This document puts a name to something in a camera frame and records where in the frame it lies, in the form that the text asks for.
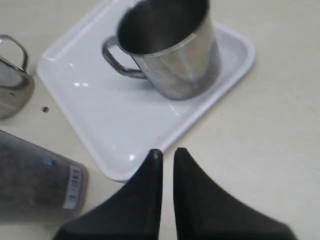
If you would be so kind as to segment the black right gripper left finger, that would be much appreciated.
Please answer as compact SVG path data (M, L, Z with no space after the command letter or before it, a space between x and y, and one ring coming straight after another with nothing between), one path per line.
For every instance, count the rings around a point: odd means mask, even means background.
M149 151L136 173L105 202L59 228L55 240L157 240L163 153Z

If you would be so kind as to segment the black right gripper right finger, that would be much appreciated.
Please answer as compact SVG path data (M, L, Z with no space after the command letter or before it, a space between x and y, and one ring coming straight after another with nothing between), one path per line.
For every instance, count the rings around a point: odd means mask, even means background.
M179 240L295 240L284 223L223 190L186 148L174 153L173 203Z

